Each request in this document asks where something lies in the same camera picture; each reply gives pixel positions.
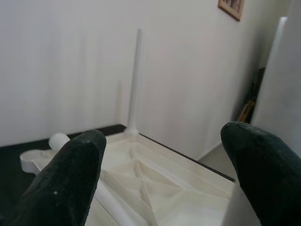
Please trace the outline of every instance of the white plastic tray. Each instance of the white plastic tray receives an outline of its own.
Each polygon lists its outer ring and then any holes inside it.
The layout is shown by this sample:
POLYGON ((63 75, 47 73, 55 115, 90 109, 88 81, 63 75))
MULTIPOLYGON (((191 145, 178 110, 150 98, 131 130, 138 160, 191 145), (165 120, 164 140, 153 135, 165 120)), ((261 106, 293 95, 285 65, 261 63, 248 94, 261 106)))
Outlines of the white plastic tray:
MULTIPOLYGON (((37 174, 52 150, 23 153, 37 174)), ((220 226, 234 183, 143 137, 107 137, 87 226, 220 226)))

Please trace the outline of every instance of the white rod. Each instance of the white rod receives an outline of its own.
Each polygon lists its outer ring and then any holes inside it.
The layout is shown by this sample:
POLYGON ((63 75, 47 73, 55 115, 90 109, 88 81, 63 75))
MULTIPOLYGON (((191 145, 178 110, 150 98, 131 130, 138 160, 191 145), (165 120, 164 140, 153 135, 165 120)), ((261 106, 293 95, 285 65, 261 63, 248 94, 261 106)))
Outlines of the white rod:
POLYGON ((141 85, 140 80, 141 80, 142 64, 143 64, 142 48, 143 48, 143 31, 142 29, 138 29, 130 106, 128 112, 127 129, 125 130, 125 133, 129 135, 138 135, 137 117, 138 117, 138 108, 139 108, 139 91, 141 85))

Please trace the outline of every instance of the wooden frame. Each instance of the wooden frame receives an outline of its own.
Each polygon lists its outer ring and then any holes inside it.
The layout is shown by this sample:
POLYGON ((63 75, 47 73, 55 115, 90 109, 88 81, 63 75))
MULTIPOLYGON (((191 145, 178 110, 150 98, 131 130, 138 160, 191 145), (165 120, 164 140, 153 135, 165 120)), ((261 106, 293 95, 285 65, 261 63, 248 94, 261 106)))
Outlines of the wooden frame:
POLYGON ((240 21, 245 0, 219 0, 218 8, 225 11, 235 20, 240 21))

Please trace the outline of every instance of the picture frame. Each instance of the picture frame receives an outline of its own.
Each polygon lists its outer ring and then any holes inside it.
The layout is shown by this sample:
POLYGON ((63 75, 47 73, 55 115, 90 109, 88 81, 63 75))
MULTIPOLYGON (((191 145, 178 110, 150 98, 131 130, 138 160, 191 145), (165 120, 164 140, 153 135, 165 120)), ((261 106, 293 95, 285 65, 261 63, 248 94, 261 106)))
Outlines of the picture frame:
POLYGON ((245 0, 219 0, 218 8, 240 21, 245 0))

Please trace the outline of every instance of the black surface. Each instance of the black surface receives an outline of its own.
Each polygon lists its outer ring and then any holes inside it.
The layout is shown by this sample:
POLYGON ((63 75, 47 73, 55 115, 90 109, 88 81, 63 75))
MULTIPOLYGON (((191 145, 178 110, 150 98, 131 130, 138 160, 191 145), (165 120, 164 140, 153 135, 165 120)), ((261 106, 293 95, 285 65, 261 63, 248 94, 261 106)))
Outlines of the black surface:
POLYGON ((262 226, 301 226, 301 159, 280 138, 230 122, 222 143, 262 226))
POLYGON ((106 138, 87 131, 67 142, 36 176, 3 226, 84 226, 106 138))
POLYGON ((208 170, 210 170, 210 171, 212 171, 212 172, 214 172, 214 173, 220 175, 221 177, 226 178, 227 180, 230 180, 230 181, 232 181, 232 182, 235 183, 235 179, 233 179, 233 178, 227 176, 226 174, 223 174, 223 173, 221 173, 220 171, 217 171, 217 170, 215 170, 215 169, 213 169, 213 168, 211 168, 211 167, 209 167, 209 166, 206 166, 206 165, 200 163, 199 161, 196 161, 196 160, 194 160, 194 159, 192 159, 192 158, 190 158, 190 157, 188 157, 188 156, 186 156, 186 155, 184 155, 184 154, 182 154, 182 153, 180 153, 180 152, 177 152, 176 150, 174 150, 174 149, 172 149, 172 148, 170 148, 170 147, 167 147, 167 146, 165 146, 165 145, 163 145, 163 144, 161 144, 161 143, 159 143, 159 142, 157 142, 157 141, 155 141, 155 140, 153 140, 153 139, 151 139, 151 138, 149 138, 149 137, 147 137, 147 136, 145 136, 145 135, 143 135, 143 134, 140 134, 140 135, 143 136, 143 137, 145 137, 145 138, 148 138, 149 140, 151 140, 151 141, 153 141, 153 142, 155 142, 155 143, 157 143, 157 144, 159 144, 159 145, 161 145, 161 146, 163 146, 163 147, 165 147, 165 148, 167 148, 167 149, 169 149, 169 150, 171 150, 171 151, 173 151, 173 152, 175 152, 175 153, 177 153, 177 154, 179 154, 180 156, 185 157, 186 159, 189 159, 189 160, 192 161, 192 162, 195 162, 196 164, 198 164, 198 165, 200 165, 200 166, 205 167, 206 169, 208 169, 208 170))
MULTIPOLYGON (((125 128, 123 125, 115 125, 99 130, 108 136, 123 132, 125 128)), ((74 138, 79 134, 68 136, 74 138)), ((31 149, 49 148, 48 139, 0 148, 0 215, 7 216, 35 178, 34 174, 22 171, 20 154, 31 149)))

